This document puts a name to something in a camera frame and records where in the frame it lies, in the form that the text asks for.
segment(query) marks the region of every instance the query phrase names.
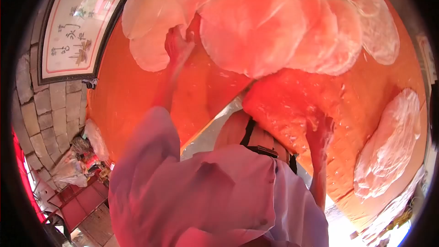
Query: chinese characters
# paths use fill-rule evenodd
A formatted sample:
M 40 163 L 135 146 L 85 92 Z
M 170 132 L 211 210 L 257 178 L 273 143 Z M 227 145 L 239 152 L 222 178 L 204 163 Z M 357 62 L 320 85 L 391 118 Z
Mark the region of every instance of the chinese characters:
M 78 52 L 76 52 L 73 56 L 69 56 L 69 58 L 76 58 L 76 65 L 80 65 L 81 62 L 87 61 L 87 52 L 91 47 L 91 40 L 82 41 L 80 45 L 73 45 L 75 47 L 80 47 Z
M 52 56 L 55 56 L 55 55 L 56 55 L 57 50 L 61 50 L 61 54 L 65 54 L 65 52 L 68 52 L 68 51 L 70 50 L 70 47 L 69 47 L 69 46 L 65 46 L 65 47 L 63 46 L 63 47 L 61 47 L 61 48 L 55 48 L 55 47 L 53 47 L 52 50 L 51 50 L 51 54 L 52 54 Z

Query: plastic bag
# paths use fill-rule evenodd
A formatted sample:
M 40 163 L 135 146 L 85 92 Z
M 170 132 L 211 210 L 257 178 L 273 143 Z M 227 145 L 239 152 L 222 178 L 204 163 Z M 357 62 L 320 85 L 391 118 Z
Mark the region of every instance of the plastic bag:
M 100 161 L 107 161 L 109 153 L 104 140 L 102 139 L 101 130 L 97 127 L 96 123 L 91 119 L 87 119 L 85 122 L 84 134 L 90 140 L 90 144 L 93 147 L 94 153 L 97 155 Z
M 384 108 L 378 128 L 358 157 L 354 191 L 361 201 L 382 195 L 404 173 L 419 136 L 418 95 L 404 89 Z
M 60 162 L 51 171 L 53 181 L 62 181 L 68 184 L 74 184 L 79 187 L 87 187 L 88 173 L 83 162 L 76 159 L 71 151 L 68 151 Z

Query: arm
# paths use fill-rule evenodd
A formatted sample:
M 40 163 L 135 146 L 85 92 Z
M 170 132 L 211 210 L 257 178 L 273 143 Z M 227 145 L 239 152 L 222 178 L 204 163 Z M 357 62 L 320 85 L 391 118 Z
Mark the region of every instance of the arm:
M 324 211 L 326 200 L 326 149 L 334 135 L 334 120 L 331 117 L 324 116 L 322 112 L 317 113 L 317 115 L 318 126 L 315 132 L 310 121 L 307 121 L 306 139 L 310 146 L 314 172 L 310 192 L 317 206 Z
M 164 79 L 158 85 L 158 91 L 152 102 L 152 106 L 161 106 L 171 112 L 172 97 L 177 78 L 184 63 L 194 49 L 193 33 L 188 36 L 187 41 L 181 36 L 181 26 L 169 29 L 166 34 L 165 49 L 169 55 L 169 64 L 164 70 Z

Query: framed calligraphy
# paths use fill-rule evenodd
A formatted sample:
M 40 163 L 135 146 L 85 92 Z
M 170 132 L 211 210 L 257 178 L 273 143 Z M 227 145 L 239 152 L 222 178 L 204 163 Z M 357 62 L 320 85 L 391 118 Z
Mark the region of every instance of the framed calligraphy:
M 38 83 L 97 78 L 126 0 L 50 0 L 40 32 Z

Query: orange surface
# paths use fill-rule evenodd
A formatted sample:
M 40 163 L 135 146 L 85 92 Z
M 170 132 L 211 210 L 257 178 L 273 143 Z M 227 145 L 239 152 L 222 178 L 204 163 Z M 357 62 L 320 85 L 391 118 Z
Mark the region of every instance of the orange surface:
M 189 27 L 195 32 L 195 49 L 182 69 L 173 97 L 171 118 L 182 147 L 251 82 L 211 61 L 201 45 L 199 23 L 196 15 Z M 162 72 L 147 72 L 136 64 L 119 19 L 105 48 L 97 87 L 89 91 L 87 109 L 87 116 L 101 130 L 113 161 L 120 158 L 162 79 Z
M 311 174 L 306 127 L 300 125 L 305 115 L 298 117 L 297 113 L 309 112 L 307 105 L 318 105 L 334 118 L 335 139 L 327 152 L 327 192 L 358 231 L 366 228 L 403 190 L 425 154 L 427 109 L 420 66 L 407 30 L 396 11 L 392 7 L 390 10 L 401 40 L 401 50 L 393 65 L 380 65 L 363 50 L 354 67 L 338 77 L 283 69 L 256 82 L 243 103 L 244 110 L 264 129 L 300 154 L 298 162 Z M 356 158 L 377 128 L 384 107 L 407 87 L 419 96 L 422 134 L 403 175 L 383 195 L 361 204 L 353 193 Z

